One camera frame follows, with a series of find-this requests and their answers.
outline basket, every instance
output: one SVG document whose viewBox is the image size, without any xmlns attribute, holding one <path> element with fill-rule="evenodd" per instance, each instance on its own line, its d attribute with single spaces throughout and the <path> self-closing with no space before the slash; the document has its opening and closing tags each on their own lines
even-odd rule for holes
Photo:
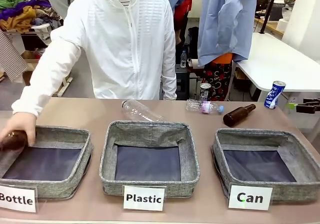
<svg viewBox="0 0 320 224">
<path fill-rule="evenodd" d="M 99 174 L 105 194 L 123 187 L 163 186 L 166 197 L 190 197 L 200 169 L 190 128 L 183 123 L 115 121 L 110 124 Z"/>
<path fill-rule="evenodd" d="M 90 163 L 90 133 L 65 127 L 36 127 L 36 143 L 0 153 L 0 184 L 36 187 L 39 199 L 71 198 Z"/>
<path fill-rule="evenodd" d="M 320 166 L 291 133 L 219 129 L 213 154 L 223 185 L 272 187 L 273 201 L 312 201 L 320 189 Z"/>
</svg>

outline green fabric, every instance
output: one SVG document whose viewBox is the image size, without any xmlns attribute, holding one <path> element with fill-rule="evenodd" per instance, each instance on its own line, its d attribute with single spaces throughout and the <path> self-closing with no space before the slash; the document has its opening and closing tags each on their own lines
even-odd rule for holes
<svg viewBox="0 0 320 224">
<path fill-rule="evenodd" d="M 7 8 L 14 8 L 18 3 L 25 0 L 0 0 L 0 13 Z"/>
</svg>

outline black pole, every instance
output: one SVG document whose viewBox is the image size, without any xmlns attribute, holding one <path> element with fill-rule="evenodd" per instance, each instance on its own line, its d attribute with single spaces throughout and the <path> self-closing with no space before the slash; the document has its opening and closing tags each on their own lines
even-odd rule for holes
<svg viewBox="0 0 320 224">
<path fill-rule="evenodd" d="M 262 28 L 260 30 L 260 34 L 264 34 L 265 33 L 265 29 L 266 29 L 266 26 L 267 26 L 267 22 L 268 22 L 268 19 L 269 19 L 269 16 L 270 16 L 270 12 L 271 12 L 272 6 L 274 5 L 274 1 L 275 0 L 270 0 L 270 3 L 268 5 L 268 8 L 267 8 L 265 16 L 264 16 L 264 20 L 265 21 L 263 22 Z"/>
</svg>

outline pile of clothes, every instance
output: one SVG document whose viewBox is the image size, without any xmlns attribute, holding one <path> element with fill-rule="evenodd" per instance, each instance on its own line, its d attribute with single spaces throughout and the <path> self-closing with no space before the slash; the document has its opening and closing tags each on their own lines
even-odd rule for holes
<svg viewBox="0 0 320 224">
<path fill-rule="evenodd" d="M 60 26 L 61 17 L 43 0 L 0 0 L 0 28 L 26 33 L 33 25 L 49 23 L 53 29 Z"/>
</svg>

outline white paper sign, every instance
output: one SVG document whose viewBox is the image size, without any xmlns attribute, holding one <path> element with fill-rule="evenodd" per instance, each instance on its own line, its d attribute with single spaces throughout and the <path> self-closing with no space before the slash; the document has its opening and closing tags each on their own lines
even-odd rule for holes
<svg viewBox="0 0 320 224">
<path fill-rule="evenodd" d="M 125 186 L 124 209 L 162 211 L 164 188 Z"/>
<path fill-rule="evenodd" d="M 36 212 L 35 191 L 0 185 L 0 207 Z"/>
<path fill-rule="evenodd" d="M 233 185 L 229 208 L 268 210 L 272 194 L 271 187 Z"/>
</svg>

